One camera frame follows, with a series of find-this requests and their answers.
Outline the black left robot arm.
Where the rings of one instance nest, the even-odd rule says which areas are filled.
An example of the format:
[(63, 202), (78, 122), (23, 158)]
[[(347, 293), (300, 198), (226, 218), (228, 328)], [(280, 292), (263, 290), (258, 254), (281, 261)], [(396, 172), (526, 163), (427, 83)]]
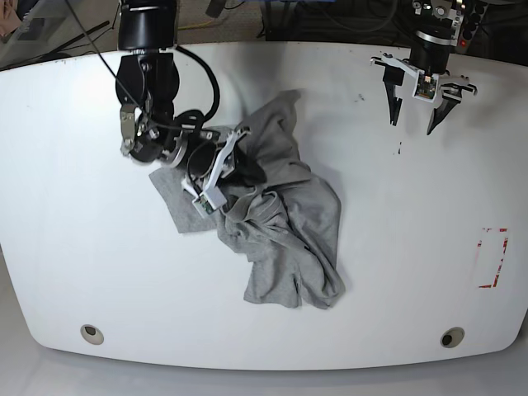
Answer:
[(441, 104), (431, 112), (427, 134), (444, 121), (463, 99), (463, 93), (473, 95), (478, 88), (469, 78), (453, 76), (447, 69), (450, 54), (460, 37), (460, 28), (467, 10), (463, 1), (412, 1), (414, 12), (410, 37), (413, 44), (406, 59), (383, 53), (370, 59), (372, 64), (384, 69), (383, 84), (389, 107), (389, 123), (396, 126), (403, 100), (397, 97), (396, 88), (403, 85), (405, 77), (413, 80), (411, 97), (433, 103), (441, 97)]

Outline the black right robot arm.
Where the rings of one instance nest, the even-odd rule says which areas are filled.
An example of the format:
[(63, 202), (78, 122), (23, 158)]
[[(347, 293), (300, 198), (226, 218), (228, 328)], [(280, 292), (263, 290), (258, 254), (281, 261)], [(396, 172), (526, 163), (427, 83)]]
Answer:
[(140, 163), (159, 162), (182, 171), (181, 186), (193, 205), (211, 213), (226, 203), (223, 185), (257, 186), (266, 174), (240, 143), (250, 129), (222, 135), (205, 128), (220, 104), (220, 89), (210, 66), (181, 46), (177, 52), (195, 60), (210, 80), (213, 100), (203, 112), (174, 114), (180, 76), (170, 49), (176, 45), (176, 1), (123, 1), (119, 50), (127, 51), (115, 76), (120, 108), (121, 152)]

